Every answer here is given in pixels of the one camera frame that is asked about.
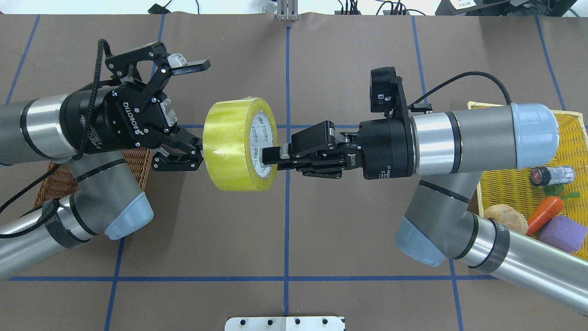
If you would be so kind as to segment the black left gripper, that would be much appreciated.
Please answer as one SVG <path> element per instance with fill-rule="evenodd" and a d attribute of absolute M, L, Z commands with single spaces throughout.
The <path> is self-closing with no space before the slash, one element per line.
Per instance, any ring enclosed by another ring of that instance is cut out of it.
<path fill-rule="evenodd" d="M 153 151 L 154 171 L 197 171 L 204 161 L 202 139 L 172 122 L 173 115 L 164 114 L 171 104 L 162 91 L 173 76 L 210 69 L 210 60 L 189 62 L 182 54 L 168 53 L 160 41 L 119 55 L 105 43 L 105 55 L 112 78 L 122 84 L 99 88 L 91 114 L 90 89 L 67 96 L 60 107 L 67 142 L 76 151 L 84 147 L 85 154 L 145 147 Z M 156 67 L 148 82 L 139 73 L 141 62 Z M 140 96 L 148 97 L 143 108 L 138 105 Z"/>

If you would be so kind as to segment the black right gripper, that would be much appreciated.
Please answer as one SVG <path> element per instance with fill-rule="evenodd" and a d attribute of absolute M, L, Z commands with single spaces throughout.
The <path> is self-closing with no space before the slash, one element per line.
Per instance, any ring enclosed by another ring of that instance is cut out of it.
<path fill-rule="evenodd" d="M 291 136 L 291 142 L 263 148 L 264 165 L 278 171 L 296 170 L 305 177 L 340 179 L 350 170 L 351 154 L 361 147 L 361 168 L 366 180 L 411 177 L 414 150 L 400 119 L 362 121 L 357 132 L 335 131 L 334 123 L 323 121 Z"/>

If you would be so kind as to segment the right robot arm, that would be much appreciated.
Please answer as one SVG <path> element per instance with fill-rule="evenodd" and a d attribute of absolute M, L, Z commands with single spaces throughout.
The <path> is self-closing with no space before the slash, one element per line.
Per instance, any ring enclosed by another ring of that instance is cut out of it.
<path fill-rule="evenodd" d="M 565 253 L 485 212 L 504 203 L 529 216 L 538 205 L 531 168 L 559 164 L 571 150 L 560 148 L 563 112 L 539 103 L 470 102 L 433 114 L 415 105 L 414 116 L 405 105 L 373 109 L 386 117 L 361 122 L 357 132 L 337 133 L 325 121 L 254 154 L 307 177 L 336 179 L 355 168 L 368 180 L 418 176 L 396 236 L 403 253 L 430 266 L 451 258 L 587 314 L 585 245 Z"/>

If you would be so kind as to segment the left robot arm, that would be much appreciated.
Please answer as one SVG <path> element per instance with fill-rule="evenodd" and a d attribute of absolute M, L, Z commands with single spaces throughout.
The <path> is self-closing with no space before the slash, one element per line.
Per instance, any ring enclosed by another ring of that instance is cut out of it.
<path fill-rule="evenodd" d="M 164 88 L 170 78 L 210 68 L 170 54 L 160 41 L 114 55 L 97 43 L 92 82 L 70 94 L 1 106 L 1 167 L 47 160 L 35 207 L 1 227 L 7 280 L 97 235 L 118 240 L 154 216 L 144 192 L 153 171 L 195 171 L 202 139 L 178 124 Z"/>

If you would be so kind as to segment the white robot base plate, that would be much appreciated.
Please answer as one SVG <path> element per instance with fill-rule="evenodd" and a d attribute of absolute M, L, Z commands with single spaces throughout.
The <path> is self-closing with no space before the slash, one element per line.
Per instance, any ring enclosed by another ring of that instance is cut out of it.
<path fill-rule="evenodd" d="M 262 316 L 229 318 L 225 331 L 345 331 L 339 316 Z"/>

